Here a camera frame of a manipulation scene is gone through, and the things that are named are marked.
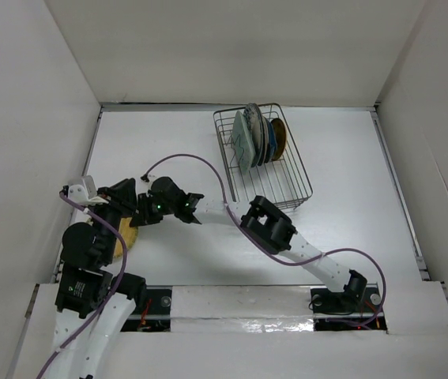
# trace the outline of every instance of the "cable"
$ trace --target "cable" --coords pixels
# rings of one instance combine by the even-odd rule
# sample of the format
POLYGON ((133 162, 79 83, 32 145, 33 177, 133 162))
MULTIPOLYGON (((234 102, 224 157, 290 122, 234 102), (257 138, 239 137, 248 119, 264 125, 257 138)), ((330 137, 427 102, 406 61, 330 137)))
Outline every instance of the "cable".
POLYGON ((378 270, 378 273, 380 274, 380 277, 382 278, 382 285, 383 285, 383 293, 382 293, 382 301, 380 302, 380 304, 378 304, 377 308, 376 308, 376 312, 373 313, 373 315, 368 318, 365 321, 362 322, 353 322, 353 321, 346 321, 346 320, 339 320, 339 319, 330 319, 331 321, 336 321, 336 322, 344 322, 348 325, 351 326, 356 326, 356 327, 363 327, 366 328, 366 325, 370 324, 376 317, 378 317, 378 315, 380 314, 380 312, 382 312, 382 308, 383 308, 383 303, 385 302, 385 297, 386 297, 386 293, 387 293, 387 285, 386 285, 386 280, 385 280, 385 275, 383 274, 382 269, 380 268, 380 266, 378 265, 378 263, 375 261, 375 259, 373 259, 372 256, 370 256, 367 253, 364 253, 361 250, 358 249, 353 249, 351 247, 348 248, 343 248, 343 249, 335 249, 335 250, 330 250, 328 252, 324 253, 320 253, 320 255, 318 255, 317 257, 312 257, 310 259, 306 259, 305 261, 301 261, 301 262, 286 262, 286 261, 282 261, 281 259, 275 257, 274 255, 270 254, 269 252, 267 252, 264 248, 262 248, 262 246, 260 246, 255 240, 252 239, 252 237, 250 237, 248 235, 248 233, 246 233, 244 231, 244 229, 241 228, 240 226, 240 222, 238 221, 238 219, 236 218, 235 214, 232 213, 231 209, 229 208, 229 204, 228 204, 228 200, 227 200, 227 194, 225 193, 225 187, 224 187, 224 181, 222 180, 222 177, 220 176, 220 174, 218 173, 218 171, 216 170, 216 168, 210 163, 208 162, 206 159, 201 158, 200 156, 196 156, 194 154, 186 154, 186 153, 179 153, 179 154, 173 154, 170 156, 166 156, 165 158, 159 160, 157 163, 153 164, 153 166, 151 166, 145 173, 145 175, 143 177, 148 177, 148 174, 157 166, 159 166, 161 163, 165 162, 166 160, 169 159, 173 159, 173 158, 178 158, 178 157, 188 157, 188 158, 193 158, 193 159, 197 159, 200 160, 201 162, 205 163, 209 168, 211 168, 211 170, 213 171, 213 173, 216 175, 216 177, 218 178, 218 182, 220 183, 220 188, 222 190, 222 198, 224 199, 224 206, 225 209, 229 215, 229 217, 231 217, 232 222, 236 225, 236 227, 243 233, 243 235, 245 237, 248 238, 248 240, 250 242, 252 242, 254 244, 255 247, 257 247, 260 251, 262 251, 266 256, 268 256, 269 258, 271 258, 273 261, 281 264, 281 265, 285 265, 285 266, 304 266, 307 265, 309 263, 315 262, 318 259, 324 257, 324 256, 329 256, 335 253, 341 253, 344 251, 348 251, 348 252, 353 252, 353 253, 358 253, 364 257, 366 257, 368 260, 371 261, 371 263, 376 267, 376 269, 378 270))
MULTIPOLYGON (((67 204, 71 205, 73 208, 77 209, 78 211, 85 212, 85 208, 81 205, 75 203, 74 201, 70 200, 63 192, 59 193, 59 196, 61 199, 63 199, 67 204)), ((55 349, 55 351, 50 355, 48 360, 44 363, 43 367, 40 370, 40 373, 37 374, 36 379, 41 379, 43 375, 48 370, 48 367, 50 364, 57 358, 58 353, 65 349, 71 342, 73 342, 76 337, 78 337, 81 332, 83 332, 91 323, 94 321, 94 319, 100 315, 100 313, 103 311, 106 304, 110 301, 111 296, 113 296, 116 292, 116 290, 119 288, 120 282, 122 281, 123 274, 126 271, 126 264, 127 264, 127 244, 123 237, 120 235, 119 231, 117 231, 112 225, 109 224, 106 220, 103 220, 101 217, 96 215, 94 212, 92 212, 90 209, 87 209, 86 213, 92 217, 95 221, 106 227, 111 233, 115 235, 115 237, 120 241, 122 244, 122 250, 123 250, 123 258, 122 258, 122 267, 120 268, 120 272, 116 277, 115 284, 113 284, 113 287, 111 287, 110 291, 108 292, 106 298, 103 300, 103 302, 97 307, 97 309, 92 313, 92 315, 81 325, 80 328, 78 328, 73 334, 71 334, 67 339, 62 342, 62 344, 55 349)))

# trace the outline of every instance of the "metal rack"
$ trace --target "metal rack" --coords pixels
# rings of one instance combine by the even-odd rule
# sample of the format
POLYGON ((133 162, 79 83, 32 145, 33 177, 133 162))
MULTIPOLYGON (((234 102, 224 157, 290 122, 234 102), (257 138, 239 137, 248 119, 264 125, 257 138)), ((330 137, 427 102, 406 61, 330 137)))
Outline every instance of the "metal rack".
POLYGON ((259 108, 268 120, 281 118, 287 129, 287 144, 279 160, 252 167, 246 174, 239 168, 241 157, 236 156, 232 140, 235 113, 243 111, 245 107, 225 109, 213 114, 232 200, 251 201, 256 195, 262 195, 280 209, 297 208, 313 194, 299 150, 280 105, 267 103, 260 104, 259 108))

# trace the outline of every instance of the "brown plate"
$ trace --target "brown plate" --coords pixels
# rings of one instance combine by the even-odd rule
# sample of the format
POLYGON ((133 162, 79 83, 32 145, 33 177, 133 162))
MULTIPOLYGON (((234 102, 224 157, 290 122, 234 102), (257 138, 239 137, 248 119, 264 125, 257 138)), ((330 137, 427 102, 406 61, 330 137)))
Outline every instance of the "brown plate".
POLYGON ((277 150, 271 159, 274 162, 275 160, 279 160, 279 158, 281 158, 285 151, 285 146, 287 146, 287 129, 285 128, 284 122, 281 121, 280 118, 271 120, 271 125, 273 126, 274 137, 277 139, 278 144, 277 150))

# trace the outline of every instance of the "dish rack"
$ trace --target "dish rack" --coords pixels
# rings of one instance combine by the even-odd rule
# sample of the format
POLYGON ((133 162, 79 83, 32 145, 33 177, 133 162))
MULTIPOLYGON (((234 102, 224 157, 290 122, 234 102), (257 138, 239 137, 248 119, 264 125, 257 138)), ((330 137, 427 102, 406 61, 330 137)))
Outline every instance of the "dish rack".
POLYGON ((252 167, 246 174, 239 168, 240 157, 236 156, 232 140, 232 126, 237 107, 216 111, 213 114, 216 135, 225 174, 231 189, 233 201, 252 201, 256 195, 266 197, 279 209, 295 209, 313 195, 310 179, 304 168, 294 137, 280 105, 276 103, 259 104, 262 115, 268 120, 281 118, 287 130, 287 143, 281 158, 262 166, 252 167))

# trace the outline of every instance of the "purple cable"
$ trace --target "purple cable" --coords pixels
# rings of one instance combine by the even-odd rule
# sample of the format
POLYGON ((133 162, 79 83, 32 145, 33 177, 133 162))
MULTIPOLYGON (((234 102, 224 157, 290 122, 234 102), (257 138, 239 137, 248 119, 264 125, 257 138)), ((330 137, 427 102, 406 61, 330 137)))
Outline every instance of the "purple cable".
POLYGON ((308 263, 315 262, 315 261, 317 261, 318 259, 320 259, 320 258, 322 258, 324 256, 329 256, 329 255, 332 255, 332 254, 335 254, 335 253, 341 253, 341 252, 344 252, 344 251, 358 253, 358 254, 366 257, 367 259, 369 259, 371 261, 371 263, 378 270, 378 273, 380 274, 380 277, 382 278, 382 285, 383 285, 382 301, 380 302, 380 304, 378 304, 375 313, 373 313, 373 315, 370 318, 368 318, 367 320, 362 321, 362 322, 346 321, 346 320, 340 320, 340 319, 336 319, 336 318, 330 318, 328 320, 335 321, 335 322, 343 322, 345 324, 348 324, 348 325, 351 325, 351 326, 355 326, 355 327, 359 327, 360 326, 360 327, 363 327, 363 328, 368 328, 366 325, 370 324, 374 319, 376 319, 376 317, 378 317, 380 312, 382 312, 383 303, 385 302, 385 297, 386 297, 386 294, 387 294, 387 285, 386 285, 385 275, 383 274, 383 270, 378 265, 378 263, 375 261, 375 259, 373 259, 373 257, 371 257, 368 253, 364 253, 362 250, 353 249, 351 247, 348 247, 348 248, 330 250, 330 251, 328 251, 325 254, 321 253, 317 257, 312 257, 310 259, 306 259, 305 261, 301 261, 301 262, 286 262, 286 261, 282 261, 281 259, 279 259, 279 258, 275 257, 274 255, 270 254, 269 252, 267 252, 262 246, 260 246, 255 240, 253 240, 252 237, 250 237, 248 235, 248 233, 246 233, 244 231, 244 229, 241 228, 238 219, 236 218, 235 214, 232 213, 231 209, 229 208, 229 204, 227 202, 227 195, 225 193, 224 181, 222 180, 222 178, 221 178, 220 174, 218 173, 218 171, 216 170, 216 168, 210 162, 208 162, 206 159, 201 158, 200 156, 195 156, 194 154, 186 154, 186 153, 173 154, 171 156, 166 156, 165 158, 159 160, 157 163, 155 163, 153 166, 151 166, 146 171, 145 176, 147 176, 155 167, 157 167, 161 163, 165 162, 166 160, 172 159, 172 158, 178 158, 178 157, 182 157, 182 156, 200 160, 201 162, 205 163, 209 168, 211 168, 213 173, 218 178, 218 182, 220 183, 220 188, 222 190, 222 198, 224 199, 225 209, 227 210, 227 213, 228 213, 229 217, 231 217, 232 222, 241 231, 241 233, 243 233, 243 235, 245 237, 247 237, 248 240, 254 244, 255 247, 257 247, 259 250, 261 250, 266 256, 271 258, 273 261, 275 261, 275 262, 277 262, 277 263, 279 263, 281 265, 285 265, 285 266, 303 266, 303 265, 307 265, 308 263))
MULTIPOLYGON (((75 203, 74 201, 70 200, 63 192, 59 194, 60 198, 63 199, 67 204, 71 205, 73 208, 77 209, 78 211, 84 211, 85 208, 81 205, 75 203)), ((62 344, 58 347, 57 350, 55 350, 51 355, 50 358, 46 361, 46 363, 41 368, 40 373, 37 374, 36 379, 41 379, 48 370, 48 367, 50 364, 55 360, 55 358, 58 355, 58 350, 64 349, 69 345, 71 342, 73 342, 76 337, 80 335, 81 332, 83 332, 91 323, 94 321, 94 319, 99 316, 99 314, 103 311, 106 304, 110 301, 111 296, 113 296, 116 292, 116 290, 119 288, 119 284, 122 281, 123 274, 126 271, 126 264, 127 264, 127 244, 124 241, 123 237, 120 235, 119 231, 117 231, 115 228, 113 228, 112 225, 109 224, 106 220, 103 220, 101 217, 96 215, 94 212, 88 210, 87 214, 92 217, 95 221, 106 227, 111 233, 115 235, 115 237, 120 241, 122 244, 122 250, 123 250, 123 258, 122 258, 122 267, 120 268, 120 272, 116 277, 115 284, 113 284, 113 287, 111 287, 109 293, 107 294, 104 301, 100 304, 99 307, 92 313, 92 315, 88 318, 87 321, 83 323, 83 325, 78 328, 73 334, 71 334, 67 339, 62 342, 62 344)))

